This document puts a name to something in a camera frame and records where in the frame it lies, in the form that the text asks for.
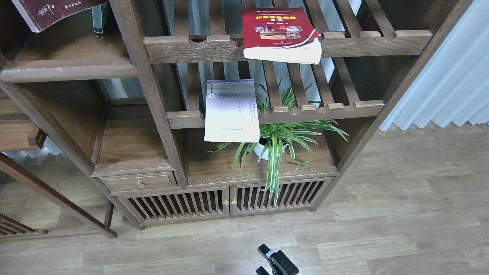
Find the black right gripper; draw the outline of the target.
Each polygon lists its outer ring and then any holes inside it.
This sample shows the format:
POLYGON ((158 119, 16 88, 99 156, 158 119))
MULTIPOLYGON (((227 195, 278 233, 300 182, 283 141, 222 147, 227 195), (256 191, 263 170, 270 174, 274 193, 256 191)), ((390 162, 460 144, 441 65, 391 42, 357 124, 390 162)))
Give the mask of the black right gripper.
POLYGON ((266 244, 262 244, 258 247, 258 252, 267 259, 273 275, 297 275, 299 273, 297 266, 281 250, 275 252, 266 244))

